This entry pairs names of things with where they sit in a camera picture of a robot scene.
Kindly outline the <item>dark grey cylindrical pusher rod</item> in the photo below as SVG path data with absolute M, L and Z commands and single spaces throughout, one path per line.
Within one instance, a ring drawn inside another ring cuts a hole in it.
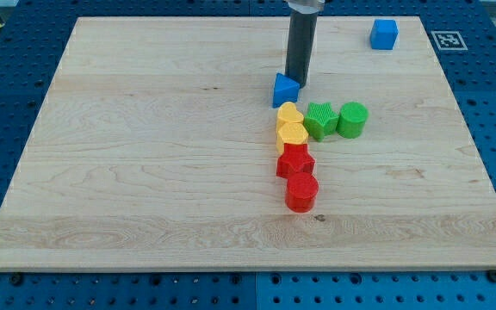
M 296 10 L 290 14 L 285 75 L 301 88 L 307 83 L 318 15 L 302 14 Z

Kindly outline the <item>silver rod mount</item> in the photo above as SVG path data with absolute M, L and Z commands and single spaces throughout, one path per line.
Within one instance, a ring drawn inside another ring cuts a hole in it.
M 316 14 L 324 9 L 325 0 L 288 0 L 288 6 L 301 14 Z

